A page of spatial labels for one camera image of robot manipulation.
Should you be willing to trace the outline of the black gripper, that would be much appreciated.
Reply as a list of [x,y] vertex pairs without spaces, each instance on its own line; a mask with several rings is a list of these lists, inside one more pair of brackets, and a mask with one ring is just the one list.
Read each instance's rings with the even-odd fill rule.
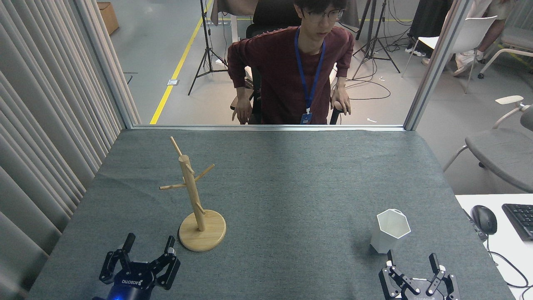
[[[434,273],[430,280],[410,279],[394,264],[394,251],[387,252],[386,266],[379,272],[379,281],[386,300],[460,300],[460,292],[455,275],[448,274],[446,268],[439,264],[435,253],[429,255],[429,262]],[[446,296],[438,290],[445,283]]]
[[[100,272],[100,281],[113,283],[107,300],[149,300],[155,285],[165,290],[172,288],[181,262],[174,250],[175,237],[170,235],[163,254],[150,263],[131,262],[128,256],[135,241],[129,233],[122,248],[109,251]],[[122,270],[114,275],[117,262]]]

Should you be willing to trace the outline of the person's right hand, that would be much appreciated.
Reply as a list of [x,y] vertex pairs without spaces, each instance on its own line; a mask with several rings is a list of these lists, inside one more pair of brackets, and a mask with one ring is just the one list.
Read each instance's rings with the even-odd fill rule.
[[232,121],[238,120],[240,125],[248,123],[252,113],[252,105],[249,97],[246,94],[237,95],[232,104],[234,107]]

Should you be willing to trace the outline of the person's left hand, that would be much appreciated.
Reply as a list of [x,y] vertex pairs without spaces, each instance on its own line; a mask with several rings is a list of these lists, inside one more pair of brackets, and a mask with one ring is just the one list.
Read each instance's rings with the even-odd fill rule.
[[331,94],[331,109],[337,108],[344,115],[351,115],[349,95],[344,87],[335,87]]

